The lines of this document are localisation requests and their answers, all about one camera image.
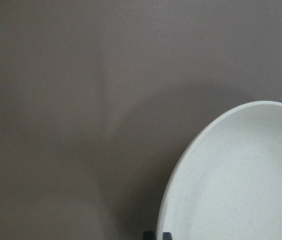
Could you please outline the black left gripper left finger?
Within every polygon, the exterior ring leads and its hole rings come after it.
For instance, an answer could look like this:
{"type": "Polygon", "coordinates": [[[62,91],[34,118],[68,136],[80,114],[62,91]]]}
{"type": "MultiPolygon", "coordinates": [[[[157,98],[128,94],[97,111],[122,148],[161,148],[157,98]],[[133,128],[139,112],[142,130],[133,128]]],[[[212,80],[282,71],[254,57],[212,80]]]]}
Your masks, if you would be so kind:
{"type": "Polygon", "coordinates": [[[143,240],[155,240],[155,232],[154,231],[144,231],[143,240]]]}

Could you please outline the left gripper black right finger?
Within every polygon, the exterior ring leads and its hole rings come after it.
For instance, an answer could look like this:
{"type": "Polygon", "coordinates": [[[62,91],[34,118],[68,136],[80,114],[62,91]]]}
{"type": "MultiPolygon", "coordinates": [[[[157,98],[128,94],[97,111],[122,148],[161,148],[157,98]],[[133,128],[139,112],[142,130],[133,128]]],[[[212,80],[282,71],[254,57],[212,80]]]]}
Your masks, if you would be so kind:
{"type": "Polygon", "coordinates": [[[162,235],[162,240],[173,240],[172,234],[170,232],[164,232],[162,235]]]}

